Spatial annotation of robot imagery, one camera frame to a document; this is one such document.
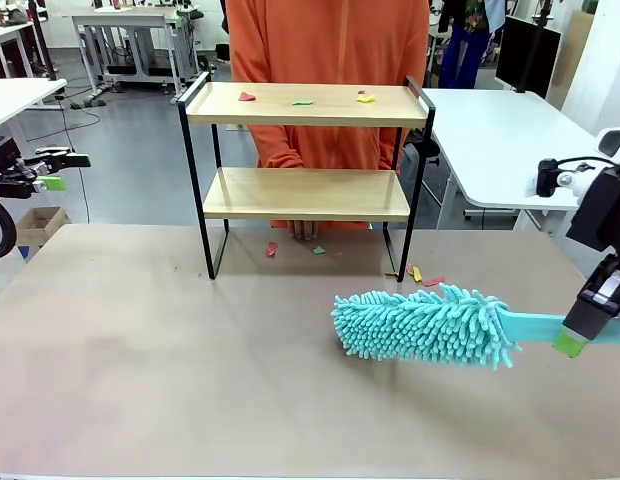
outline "blue object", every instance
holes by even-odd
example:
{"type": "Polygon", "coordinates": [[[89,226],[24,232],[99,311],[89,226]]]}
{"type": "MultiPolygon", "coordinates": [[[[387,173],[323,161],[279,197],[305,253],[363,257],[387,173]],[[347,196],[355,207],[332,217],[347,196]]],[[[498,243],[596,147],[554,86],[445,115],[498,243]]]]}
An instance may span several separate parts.
{"type": "MultiPolygon", "coordinates": [[[[564,329],[564,316],[511,313],[496,297],[439,286],[444,298],[424,290],[407,298],[335,297],[331,315],[347,354],[511,368],[510,351],[521,351],[516,342],[554,343],[564,329]]],[[[620,344],[620,320],[608,322],[593,343],[620,344]]]]}
{"type": "Polygon", "coordinates": [[[490,32],[468,33],[463,25],[452,26],[450,44],[443,57],[441,75],[439,76],[439,88],[463,88],[473,89],[477,81],[477,73],[481,58],[490,43],[490,32]],[[461,42],[467,42],[467,48],[463,58],[461,56],[461,42]]]}

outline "two-tier shelf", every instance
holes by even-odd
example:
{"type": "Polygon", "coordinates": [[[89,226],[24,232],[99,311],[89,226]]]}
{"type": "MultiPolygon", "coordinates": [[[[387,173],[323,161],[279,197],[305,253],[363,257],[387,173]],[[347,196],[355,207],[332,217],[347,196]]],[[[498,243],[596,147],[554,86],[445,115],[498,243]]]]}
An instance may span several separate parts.
{"type": "Polygon", "coordinates": [[[398,272],[398,280],[403,281],[426,159],[419,159],[412,201],[408,205],[396,174],[402,129],[423,129],[424,141],[428,141],[435,114],[434,105],[414,79],[407,77],[404,86],[229,83],[213,82],[210,74],[204,73],[179,99],[178,106],[211,279],[219,271],[228,238],[228,219],[241,218],[383,222],[392,267],[398,272]],[[376,100],[358,102],[360,89],[366,95],[374,95],[376,100]],[[241,92],[256,96],[256,101],[239,101],[241,92]],[[293,105],[306,99],[314,103],[293,105]],[[205,200],[199,188],[190,123],[212,127],[217,174],[205,200]],[[227,123],[396,128],[392,170],[224,168],[217,124],[227,123]],[[206,218],[222,219],[224,224],[225,234],[214,258],[206,218]],[[388,222],[406,223],[400,264],[396,261],[388,222]]]}

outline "blue pants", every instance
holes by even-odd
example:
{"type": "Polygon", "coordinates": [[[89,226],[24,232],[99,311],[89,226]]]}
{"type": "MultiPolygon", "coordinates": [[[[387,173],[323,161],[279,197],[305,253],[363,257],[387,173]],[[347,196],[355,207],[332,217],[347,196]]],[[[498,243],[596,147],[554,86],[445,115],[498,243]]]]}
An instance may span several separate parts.
{"type": "Polygon", "coordinates": [[[443,57],[439,88],[474,88],[481,57],[488,48],[490,32],[468,33],[461,25],[452,26],[452,38],[443,57]],[[457,75],[457,65],[461,54],[461,42],[467,42],[465,55],[457,75]]]}

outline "floral shirt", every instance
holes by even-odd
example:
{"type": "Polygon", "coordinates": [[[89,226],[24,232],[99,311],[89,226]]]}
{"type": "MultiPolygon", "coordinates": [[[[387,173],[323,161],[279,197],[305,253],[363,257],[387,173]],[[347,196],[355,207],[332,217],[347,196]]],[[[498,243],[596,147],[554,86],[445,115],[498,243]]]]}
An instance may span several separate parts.
{"type": "Polygon", "coordinates": [[[488,30],[488,17],[484,0],[466,0],[464,28],[468,33],[488,30]]]}

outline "wooden shelf board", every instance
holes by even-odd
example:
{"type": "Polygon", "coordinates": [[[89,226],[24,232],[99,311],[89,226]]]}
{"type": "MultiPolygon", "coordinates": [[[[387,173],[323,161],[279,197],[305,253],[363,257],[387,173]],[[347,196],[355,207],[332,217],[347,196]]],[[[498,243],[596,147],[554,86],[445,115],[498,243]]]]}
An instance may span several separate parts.
{"type": "Polygon", "coordinates": [[[208,218],[407,222],[394,171],[220,168],[203,203],[208,218]]]}
{"type": "Polygon", "coordinates": [[[404,128],[422,128],[428,116],[408,87],[231,82],[206,84],[187,113],[193,123],[404,128]],[[357,102],[360,89],[375,102],[357,102]],[[241,92],[257,99],[240,102],[241,92]]]}

